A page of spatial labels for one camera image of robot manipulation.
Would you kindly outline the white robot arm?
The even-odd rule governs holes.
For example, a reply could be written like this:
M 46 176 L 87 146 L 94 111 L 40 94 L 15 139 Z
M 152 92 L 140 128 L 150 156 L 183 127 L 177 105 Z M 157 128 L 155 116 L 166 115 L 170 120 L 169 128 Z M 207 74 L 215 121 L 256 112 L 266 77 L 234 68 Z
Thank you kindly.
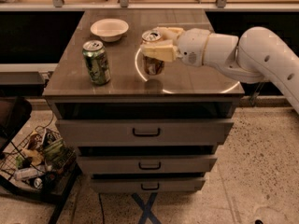
M 142 41 L 140 51 L 163 62 L 180 59 L 195 67 L 209 66 L 242 83 L 270 81 L 299 113 L 299 57 L 267 28 L 253 27 L 235 36 L 157 27 Z

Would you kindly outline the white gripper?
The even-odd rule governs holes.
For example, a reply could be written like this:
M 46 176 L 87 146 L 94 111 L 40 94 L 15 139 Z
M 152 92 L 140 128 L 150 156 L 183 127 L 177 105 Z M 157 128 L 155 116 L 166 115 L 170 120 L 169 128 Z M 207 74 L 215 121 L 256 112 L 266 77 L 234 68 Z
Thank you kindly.
M 203 65 L 204 49 L 210 31 L 199 28 L 185 31 L 180 27 L 156 27 L 156 30 L 163 41 L 142 44 L 140 49 L 143 55 L 163 62 L 171 63 L 181 58 L 187 65 Z

